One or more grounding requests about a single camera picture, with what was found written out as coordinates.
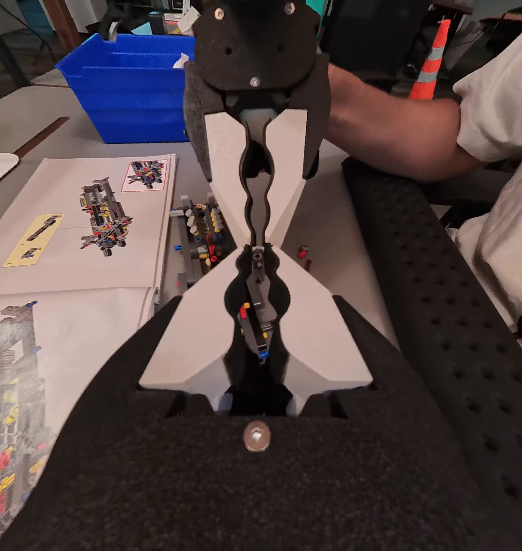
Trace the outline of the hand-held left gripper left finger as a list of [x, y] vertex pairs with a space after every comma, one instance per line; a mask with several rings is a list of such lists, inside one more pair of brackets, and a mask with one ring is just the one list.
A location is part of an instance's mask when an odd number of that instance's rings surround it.
[[215, 412], [230, 413], [261, 336], [248, 279], [252, 247], [238, 247], [180, 302], [139, 385], [205, 397]]

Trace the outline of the black perforated foam pad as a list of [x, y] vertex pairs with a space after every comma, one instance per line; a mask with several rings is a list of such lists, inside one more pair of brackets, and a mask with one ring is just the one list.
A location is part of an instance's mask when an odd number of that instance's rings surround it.
[[522, 349], [416, 183], [342, 172], [401, 352], [522, 544]]

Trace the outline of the lego car chassis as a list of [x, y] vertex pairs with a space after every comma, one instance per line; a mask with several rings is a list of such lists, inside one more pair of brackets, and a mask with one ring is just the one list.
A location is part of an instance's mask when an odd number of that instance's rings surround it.
[[[213, 193], [208, 193], [203, 203], [194, 203], [186, 195], [181, 196], [181, 202], [170, 216], [181, 238], [174, 249], [184, 259], [184, 271], [176, 277], [178, 294], [182, 295], [215, 270], [237, 246]], [[245, 299], [236, 317], [242, 341], [258, 357], [259, 364], [266, 366], [276, 314], [268, 306], [270, 282], [266, 273], [260, 286], [252, 283], [250, 276], [241, 284]]]

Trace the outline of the person's right forearm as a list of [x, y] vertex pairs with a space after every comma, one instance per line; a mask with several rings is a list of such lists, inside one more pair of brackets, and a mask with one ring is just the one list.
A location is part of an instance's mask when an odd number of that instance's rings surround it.
[[452, 99], [410, 100], [329, 64], [331, 109], [324, 138], [366, 165], [421, 183], [471, 173], [484, 163], [457, 143]]

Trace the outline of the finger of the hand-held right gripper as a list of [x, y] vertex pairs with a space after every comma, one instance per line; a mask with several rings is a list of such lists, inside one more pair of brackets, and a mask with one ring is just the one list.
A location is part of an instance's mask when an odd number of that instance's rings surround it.
[[282, 246], [303, 193], [304, 146], [307, 110], [286, 109], [265, 131], [265, 144], [273, 163], [272, 180], [266, 199], [269, 219], [265, 241]]
[[254, 233], [248, 208], [251, 194], [245, 177], [249, 146], [245, 127], [227, 112], [205, 116], [211, 189], [237, 246], [251, 246]]

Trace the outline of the black table leg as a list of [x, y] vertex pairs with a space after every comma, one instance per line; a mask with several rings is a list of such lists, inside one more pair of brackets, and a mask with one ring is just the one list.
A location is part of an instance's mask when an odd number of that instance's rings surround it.
[[6, 45], [2, 35], [0, 34], [0, 62], [4, 69], [11, 77], [17, 88], [31, 86], [29, 79], [26, 77], [22, 68], [18, 64], [16, 58]]

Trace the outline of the black office chair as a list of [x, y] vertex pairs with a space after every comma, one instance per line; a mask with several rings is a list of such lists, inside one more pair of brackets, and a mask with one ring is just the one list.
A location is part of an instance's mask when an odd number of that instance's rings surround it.
[[331, 64], [389, 92], [427, 6], [426, 1], [328, 1], [320, 50]]

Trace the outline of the orange traffic cone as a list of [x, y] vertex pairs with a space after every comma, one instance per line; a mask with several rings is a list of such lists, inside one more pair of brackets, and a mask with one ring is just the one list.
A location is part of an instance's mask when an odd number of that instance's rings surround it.
[[447, 43], [450, 19], [443, 19], [439, 23], [436, 36], [430, 52], [424, 61], [421, 71], [409, 93], [409, 100], [431, 100], [436, 88], [436, 79], [441, 67], [443, 52]]

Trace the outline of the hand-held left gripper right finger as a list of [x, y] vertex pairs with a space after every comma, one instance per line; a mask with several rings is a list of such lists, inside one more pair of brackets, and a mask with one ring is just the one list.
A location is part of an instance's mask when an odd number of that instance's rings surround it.
[[267, 299], [275, 310], [270, 373], [284, 387], [285, 412], [298, 416], [308, 399], [373, 382], [333, 294], [279, 247], [265, 246]]

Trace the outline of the white paper tag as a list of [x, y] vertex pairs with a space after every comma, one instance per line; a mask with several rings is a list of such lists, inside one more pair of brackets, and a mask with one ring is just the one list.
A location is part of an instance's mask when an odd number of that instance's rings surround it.
[[188, 11], [183, 12], [181, 18], [178, 21], [177, 28], [181, 35], [193, 36], [193, 25], [200, 17], [198, 10], [191, 5]]

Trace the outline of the grey lego axle pin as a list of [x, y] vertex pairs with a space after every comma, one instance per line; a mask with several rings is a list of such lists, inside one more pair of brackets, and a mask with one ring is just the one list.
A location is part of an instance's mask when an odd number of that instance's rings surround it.
[[250, 280], [260, 286], [265, 279], [265, 250], [263, 246], [254, 246], [251, 249], [251, 276]]

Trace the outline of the blue plastic bin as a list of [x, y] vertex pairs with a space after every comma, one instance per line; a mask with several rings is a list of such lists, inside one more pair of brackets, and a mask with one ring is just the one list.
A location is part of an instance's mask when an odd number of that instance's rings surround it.
[[57, 69], [105, 143], [183, 142], [185, 75], [174, 65], [194, 49], [191, 36], [95, 34]]

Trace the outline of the lego instruction booklet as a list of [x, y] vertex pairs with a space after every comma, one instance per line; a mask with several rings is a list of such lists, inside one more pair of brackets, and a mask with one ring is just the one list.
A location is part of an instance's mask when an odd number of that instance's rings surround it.
[[0, 219], [0, 539], [159, 301], [177, 157], [44, 159]]

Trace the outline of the person's white shirt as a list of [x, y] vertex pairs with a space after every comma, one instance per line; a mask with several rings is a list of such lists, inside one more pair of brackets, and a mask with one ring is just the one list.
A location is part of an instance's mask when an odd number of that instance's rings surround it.
[[449, 232], [522, 339], [522, 33], [454, 91], [462, 98], [457, 143], [485, 164], [521, 160], [491, 211]]

